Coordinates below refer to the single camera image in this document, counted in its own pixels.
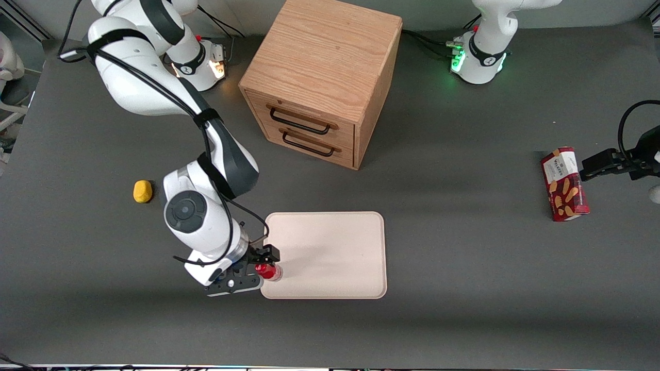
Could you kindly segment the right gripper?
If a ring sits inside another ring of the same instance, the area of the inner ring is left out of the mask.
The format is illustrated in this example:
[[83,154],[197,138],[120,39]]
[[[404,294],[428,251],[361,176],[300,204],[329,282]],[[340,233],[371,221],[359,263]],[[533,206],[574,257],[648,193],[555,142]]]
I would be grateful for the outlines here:
[[187,263],[187,272],[193,279],[203,285],[204,294],[217,297],[227,294],[245,293],[259,290],[262,287],[262,277],[256,273],[254,265],[274,265],[281,261],[279,249],[274,246],[251,247],[251,264],[248,255],[239,258],[232,253],[217,263],[198,251],[192,251],[189,261],[209,263],[196,265]]

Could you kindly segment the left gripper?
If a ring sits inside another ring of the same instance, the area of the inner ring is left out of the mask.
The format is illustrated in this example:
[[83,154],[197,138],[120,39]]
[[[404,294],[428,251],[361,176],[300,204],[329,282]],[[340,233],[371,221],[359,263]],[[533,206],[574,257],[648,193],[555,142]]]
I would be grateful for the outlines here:
[[624,145],[624,127],[620,126],[617,131],[618,150],[608,148],[583,160],[583,168],[580,171],[582,182],[590,181],[599,176],[617,174],[622,163],[625,171],[632,181],[642,178],[659,177],[659,127],[654,127],[643,133],[636,146],[626,149]]

